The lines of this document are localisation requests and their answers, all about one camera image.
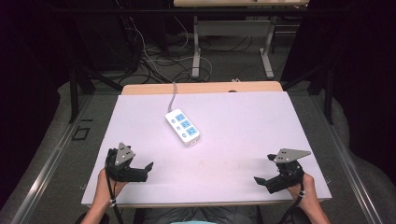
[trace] hand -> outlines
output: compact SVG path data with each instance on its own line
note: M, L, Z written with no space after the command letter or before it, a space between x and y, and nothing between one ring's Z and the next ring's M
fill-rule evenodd
M306 215L311 220L311 223L330 223L326 214L320 207L318 201L317 190L315 188L315 179L309 174L304 174L303 185L305 196L301 199L299 206L303 209ZM289 187L288 191L291 197L296 200L299 197L301 186L297 184L293 187Z
M128 182L116 182L110 178L111 189L115 190L113 193L116 197L120 194L126 184L128 184ZM110 192L108 191L106 171L105 169L102 169L99 172L92 206L81 223L99 223L103 214L110 206L110 199L111 197Z

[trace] power strip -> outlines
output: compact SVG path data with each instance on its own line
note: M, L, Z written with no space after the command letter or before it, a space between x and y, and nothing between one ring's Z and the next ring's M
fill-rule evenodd
M200 133L181 110L175 109L166 114L165 117L184 146L195 145Z

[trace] black curtain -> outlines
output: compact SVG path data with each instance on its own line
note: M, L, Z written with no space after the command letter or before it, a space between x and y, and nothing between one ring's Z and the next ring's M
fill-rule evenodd
M35 1L0 6L0 206L19 183L59 104L68 80L64 57Z
M309 7L342 8L350 2L311 0ZM356 155L382 169L396 184L393 164L396 158L393 68L396 20L392 6L391 1L367 1L361 11L363 21L348 31L340 29L348 17L304 19L285 64L282 81L292 81L319 64L331 50L334 39L347 34L344 50L335 57L338 63L333 95L345 110L350 129L349 147Z

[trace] white table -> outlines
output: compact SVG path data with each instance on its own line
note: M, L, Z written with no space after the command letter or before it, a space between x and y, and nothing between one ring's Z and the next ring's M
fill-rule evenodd
M247 205L291 200L286 190L270 194L253 178L278 175L276 165L266 155L276 154L282 147L312 152L288 94L279 91L280 85L178 85L173 108L183 110L201 132L197 144L184 147L166 123L164 115L172 98L166 93L172 92L172 84L128 86L114 108L81 203L92 203L108 149L118 147L119 142L132 146L136 154L131 167L144 168L154 161L147 182L129 183L117 199L119 206ZM299 163L316 179L318 197L330 199L315 155Z
M286 7L304 6L309 0L175 0L176 7ZM194 59L191 76L198 78L201 49L200 35L254 35L264 36L264 48L260 49L262 64L268 79L274 78L274 73L268 59L268 52L276 26L276 17L269 21L198 21L194 17Z

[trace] power cord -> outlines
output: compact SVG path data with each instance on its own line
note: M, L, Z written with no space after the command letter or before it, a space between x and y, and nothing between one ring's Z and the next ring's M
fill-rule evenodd
M168 113L172 112L172 103L174 102L176 94L177 94L176 82L173 82L173 84L174 84L174 93L173 93L171 102L169 102Z
M296 201L289 207L289 209L285 212L283 215L282 219L280 219L278 224L284 224L288 223L286 219L291 215L292 211L297 207L297 205L300 203L301 199L305 197L305 191L304 191L304 184L303 180L300 181L300 193L298 195L299 197L296 199Z
M106 162L105 162L105 173L106 173L106 181L107 181L107 186L108 186L108 191L110 193L110 206L113 207L114 213L116 214L117 220L119 221L120 224L123 224L122 216L120 214L120 210L117 207L117 201L116 201L116 196L115 196L115 191L116 191L116 184L117 182L114 183L114 189L111 188L111 183L110 183L110 177L107 173L107 161L108 161L108 156L106 157Z

